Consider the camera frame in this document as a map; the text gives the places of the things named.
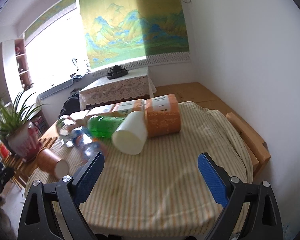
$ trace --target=white plastic cup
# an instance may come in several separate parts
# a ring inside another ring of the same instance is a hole
[[[112,134],[112,143],[123,153],[137,155],[142,151],[147,137],[145,114],[141,111],[134,111],[127,115]]]

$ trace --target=white lace tablecloth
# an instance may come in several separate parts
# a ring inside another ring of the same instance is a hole
[[[87,105],[95,105],[115,100],[143,97],[150,95],[157,90],[153,85],[148,67],[129,70],[128,75],[109,80],[102,77],[91,83],[79,92],[81,111]]]

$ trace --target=red flower pot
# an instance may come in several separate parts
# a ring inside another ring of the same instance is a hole
[[[35,126],[28,121],[8,137],[8,143],[11,149],[19,155],[24,162],[33,160],[40,148]]]

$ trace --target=blue gripper pad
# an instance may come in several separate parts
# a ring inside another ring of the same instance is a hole
[[[225,207],[229,201],[226,195],[226,186],[204,154],[200,154],[198,157],[198,168],[214,200]]]
[[[79,207],[81,203],[87,201],[95,183],[97,182],[103,170],[103,167],[105,165],[105,158],[102,153],[99,153],[91,163],[89,163],[88,161],[87,164],[89,165],[89,167],[85,170],[84,174],[76,183],[76,194],[73,201],[77,207]]]

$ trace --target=green mural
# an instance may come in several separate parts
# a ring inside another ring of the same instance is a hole
[[[180,0],[80,0],[91,68],[189,51]]]
[[[51,7],[48,11],[42,14],[31,26],[25,31],[25,40],[27,40],[32,33],[34,33],[41,25],[48,21],[51,17],[61,12],[71,4],[74,4],[75,0],[62,0],[56,5]]]

